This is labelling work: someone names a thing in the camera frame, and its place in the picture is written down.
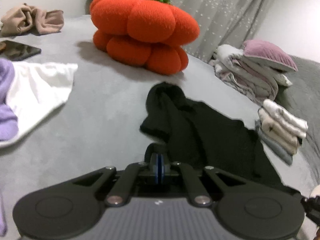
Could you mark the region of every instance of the metal screw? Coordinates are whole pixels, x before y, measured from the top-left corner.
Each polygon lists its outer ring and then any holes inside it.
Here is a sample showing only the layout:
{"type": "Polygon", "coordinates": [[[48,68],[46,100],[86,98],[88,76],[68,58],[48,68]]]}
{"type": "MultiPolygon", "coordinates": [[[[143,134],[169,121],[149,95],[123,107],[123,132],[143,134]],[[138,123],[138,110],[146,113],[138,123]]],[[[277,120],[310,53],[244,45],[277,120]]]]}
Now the metal screw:
{"type": "Polygon", "coordinates": [[[119,205],[123,202],[123,199],[120,196],[110,196],[108,197],[107,201],[109,204],[119,205]]]}
{"type": "Polygon", "coordinates": [[[195,197],[195,202],[200,205],[206,205],[211,202],[211,199],[207,196],[197,196],[195,197]]]}

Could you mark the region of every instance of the purple cloth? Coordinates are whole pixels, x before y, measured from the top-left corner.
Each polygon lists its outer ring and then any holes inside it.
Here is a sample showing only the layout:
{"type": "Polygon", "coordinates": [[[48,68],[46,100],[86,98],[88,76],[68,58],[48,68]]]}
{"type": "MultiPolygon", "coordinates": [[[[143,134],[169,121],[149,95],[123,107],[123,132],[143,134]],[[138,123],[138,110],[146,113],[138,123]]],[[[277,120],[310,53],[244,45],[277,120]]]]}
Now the purple cloth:
{"type": "Polygon", "coordinates": [[[5,236],[7,233],[7,223],[4,216],[4,205],[0,192],[0,236],[5,236]]]}
{"type": "Polygon", "coordinates": [[[5,104],[5,98],[14,78],[10,60],[0,58],[0,141],[8,141],[18,133],[18,118],[5,104]]]}
{"type": "Polygon", "coordinates": [[[298,71],[297,65],[292,58],[271,42],[247,40],[243,45],[245,47],[243,55],[255,63],[285,72],[298,71]]]}

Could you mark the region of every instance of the gray bed sheet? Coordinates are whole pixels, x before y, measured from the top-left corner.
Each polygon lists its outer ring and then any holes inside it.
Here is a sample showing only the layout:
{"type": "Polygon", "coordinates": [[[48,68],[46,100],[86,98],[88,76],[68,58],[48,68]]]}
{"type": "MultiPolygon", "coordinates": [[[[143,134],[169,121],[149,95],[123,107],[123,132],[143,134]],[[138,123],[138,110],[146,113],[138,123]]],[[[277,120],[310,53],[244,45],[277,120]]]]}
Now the gray bed sheet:
{"type": "MultiPolygon", "coordinates": [[[[61,33],[13,39],[42,49],[28,62],[77,63],[78,71],[66,105],[19,143],[0,150],[0,189],[9,227],[5,240],[19,237],[12,208],[25,194],[107,165],[124,169],[143,159],[153,139],[139,126],[147,116],[147,94],[156,83],[179,85],[187,97],[254,128],[259,106],[216,78],[208,64],[189,56],[187,69],[173,76],[126,66],[94,47],[95,30],[90,16],[82,16],[66,19],[61,33]]],[[[289,167],[266,145],[264,149],[283,182],[309,195],[316,184],[302,154],[289,167]]],[[[305,219],[299,238],[312,239],[315,230],[305,219]]]]}
{"type": "Polygon", "coordinates": [[[303,140],[301,152],[320,184],[320,63],[295,56],[292,59],[298,72],[287,73],[286,76],[293,85],[280,87],[275,101],[308,122],[307,137],[303,140]]]}

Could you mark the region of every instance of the white cloth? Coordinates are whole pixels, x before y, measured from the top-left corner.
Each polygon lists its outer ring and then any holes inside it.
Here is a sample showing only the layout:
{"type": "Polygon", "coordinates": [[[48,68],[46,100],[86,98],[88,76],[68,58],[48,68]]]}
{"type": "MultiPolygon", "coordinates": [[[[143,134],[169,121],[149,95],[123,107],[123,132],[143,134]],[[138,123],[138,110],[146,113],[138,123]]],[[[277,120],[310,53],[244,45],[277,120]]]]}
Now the white cloth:
{"type": "Polygon", "coordinates": [[[261,121],[261,130],[271,139],[279,143],[289,154],[295,155],[298,151],[299,142],[297,137],[284,129],[276,120],[261,108],[258,111],[261,121]]]}
{"type": "Polygon", "coordinates": [[[273,117],[282,127],[295,136],[306,137],[308,130],[307,121],[295,117],[277,103],[266,99],[263,102],[264,109],[273,117]]]}
{"type": "Polygon", "coordinates": [[[77,64],[13,62],[15,77],[6,103],[18,117],[17,135],[0,142],[0,148],[16,143],[49,113],[64,104],[73,86],[77,64]]]}
{"type": "Polygon", "coordinates": [[[261,67],[268,71],[268,73],[276,80],[279,85],[284,87],[290,87],[293,85],[292,82],[284,74],[281,74],[278,71],[265,65],[261,65],[261,67]]]}
{"type": "Polygon", "coordinates": [[[220,45],[217,48],[217,60],[221,61],[227,68],[232,67],[233,59],[241,59],[243,49],[237,49],[228,44],[220,45]]]}

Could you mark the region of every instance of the pink pillow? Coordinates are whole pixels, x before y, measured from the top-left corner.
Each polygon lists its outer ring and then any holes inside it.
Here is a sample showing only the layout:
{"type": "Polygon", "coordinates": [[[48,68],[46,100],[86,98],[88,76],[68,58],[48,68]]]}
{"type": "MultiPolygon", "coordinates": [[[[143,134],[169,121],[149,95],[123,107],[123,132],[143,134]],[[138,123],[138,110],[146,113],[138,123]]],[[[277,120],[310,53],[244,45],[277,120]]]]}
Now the pink pillow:
{"type": "Polygon", "coordinates": [[[248,40],[244,42],[243,55],[250,60],[281,71],[298,71],[296,64],[282,49],[268,41],[248,40]]]}

